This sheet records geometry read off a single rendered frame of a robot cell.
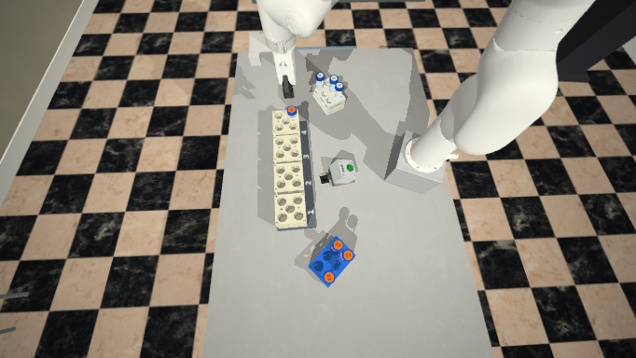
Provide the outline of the blue tube rack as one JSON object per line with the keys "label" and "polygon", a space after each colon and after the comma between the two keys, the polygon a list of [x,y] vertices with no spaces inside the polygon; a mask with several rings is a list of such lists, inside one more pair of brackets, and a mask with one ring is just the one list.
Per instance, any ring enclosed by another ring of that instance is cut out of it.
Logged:
{"label": "blue tube rack", "polygon": [[[334,237],[333,240],[338,239],[337,236]],[[309,264],[309,268],[313,271],[313,273],[327,286],[329,287],[331,284],[325,283],[323,279],[323,273],[326,270],[331,270],[335,273],[336,278],[340,275],[340,273],[348,266],[351,262],[347,262],[343,260],[340,254],[346,250],[350,249],[345,244],[341,251],[333,251],[331,249],[331,244],[333,240],[324,248],[324,250],[318,254],[315,259]],[[322,262],[323,263],[322,263]]]}

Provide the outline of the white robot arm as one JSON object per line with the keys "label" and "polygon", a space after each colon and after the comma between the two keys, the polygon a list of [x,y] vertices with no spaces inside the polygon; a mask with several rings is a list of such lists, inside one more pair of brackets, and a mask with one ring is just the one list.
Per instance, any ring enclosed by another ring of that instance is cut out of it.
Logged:
{"label": "white robot arm", "polygon": [[[249,32],[251,66],[261,65],[262,52],[283,54],[296,44],[296,36],[313,35],[337,2],[256,0],[264,34]],[[420,140],[406,145],[408,165],[434,172],[445,159],[458,158],[452,153],[456,148],[486,155],[533,124],[558,90],[558,43],[594,2],[512,0],[479,59],[477,74],[454,91]]]}

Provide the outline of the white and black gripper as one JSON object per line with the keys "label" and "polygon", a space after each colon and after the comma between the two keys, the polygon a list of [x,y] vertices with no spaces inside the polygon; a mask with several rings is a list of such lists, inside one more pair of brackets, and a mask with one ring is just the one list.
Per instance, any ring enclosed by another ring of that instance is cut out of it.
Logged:
{"label": "white and black gripper", "polygon": [[283,54],[272,51],[278,81],[280,85],[283,85],[283,96],[285,99],[294,98],[294,90],[292,87],[297,83],[294,58],[295,46],[296,45],[286,52],[283,52]]}

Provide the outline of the cream bucket adapter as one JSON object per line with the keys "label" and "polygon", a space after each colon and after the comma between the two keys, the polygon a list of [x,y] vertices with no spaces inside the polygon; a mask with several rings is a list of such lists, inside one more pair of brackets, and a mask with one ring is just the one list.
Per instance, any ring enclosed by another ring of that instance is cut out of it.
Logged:
{"label": "cream bucket adapter", "polygon": [[274,164],[274,191],[276,195],[305,195],[302,162]]}
{"label": "cream bucket adapter", "polygon": [[300,134],[298,109],[294,118],[288,116],[287,110],[272,111],[272,118],[274,136]]}
{"label": "cream bucket adapter", "polygon": [[300,134],[273,136],[275,164],[302,162]]}
{"label": "cream bucket adapter", "polygon": [[304,193],[274,195],[274,197],[275,226],[278,228],[307,227]]}

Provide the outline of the white tube rack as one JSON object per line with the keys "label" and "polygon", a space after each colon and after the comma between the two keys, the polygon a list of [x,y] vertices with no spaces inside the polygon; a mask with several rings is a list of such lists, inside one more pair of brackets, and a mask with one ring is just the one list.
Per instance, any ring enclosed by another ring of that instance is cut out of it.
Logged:
{"label": "white tube rack", "polygon": [[[312,96],[327,116],[343,109],[346,100],[343,94],[341,95],[341,99],[335,99],[335,92],[333,93],[329,91],[329,78],[324,80],[324,86],[321,90],[316,88],[316,84],[312,85]],[[321,93],[323,94],[321,95]]]}

